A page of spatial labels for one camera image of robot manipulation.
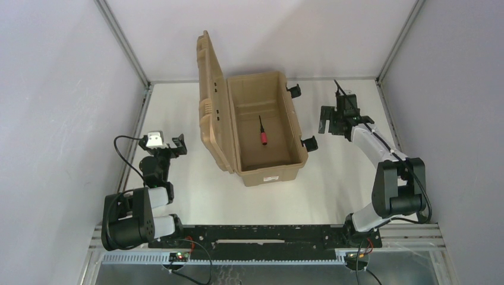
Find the red handled screwdriver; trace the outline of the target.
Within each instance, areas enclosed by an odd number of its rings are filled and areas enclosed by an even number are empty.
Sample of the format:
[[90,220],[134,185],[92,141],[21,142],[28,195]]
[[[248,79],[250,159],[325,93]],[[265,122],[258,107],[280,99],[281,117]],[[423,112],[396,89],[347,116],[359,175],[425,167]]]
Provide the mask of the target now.
[[259,122],[260,122],[260,140],[262,142],[262,145],[267,145],[267,135],[263,127],[261,116],[259,116]]

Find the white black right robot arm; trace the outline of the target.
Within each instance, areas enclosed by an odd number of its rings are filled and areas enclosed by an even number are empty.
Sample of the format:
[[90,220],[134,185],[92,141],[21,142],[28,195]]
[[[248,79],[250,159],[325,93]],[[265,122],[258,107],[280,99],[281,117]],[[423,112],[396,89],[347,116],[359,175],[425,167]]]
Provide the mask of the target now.
[[326,226],[323,243],[326,248],[358,246],[374,231],[392,221],[415,224],[429,223],[431,203],[426,194],[425,164],[393,148],[381,135],[369,116],[359,109],[322,106],[319,133],[339,135],[356,145],[375,167],[371,201],[362,209],[346,216],[341,227]]

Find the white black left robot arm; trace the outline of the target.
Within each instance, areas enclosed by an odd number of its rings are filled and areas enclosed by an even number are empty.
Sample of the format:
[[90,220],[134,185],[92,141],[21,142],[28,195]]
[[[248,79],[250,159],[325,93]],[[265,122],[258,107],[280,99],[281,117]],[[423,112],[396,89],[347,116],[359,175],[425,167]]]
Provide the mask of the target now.
[[143,186],[105,197],[101,241],[107,251],[130,250],[157,239],[183,236],[176,214],[156,217],[153,211],[174,201],[169,168],[172,159],[187,154],[184,135],[173,138],[174,147],[164,141],[162,131],[149,132],[136,141],[148,153],[135,169]]

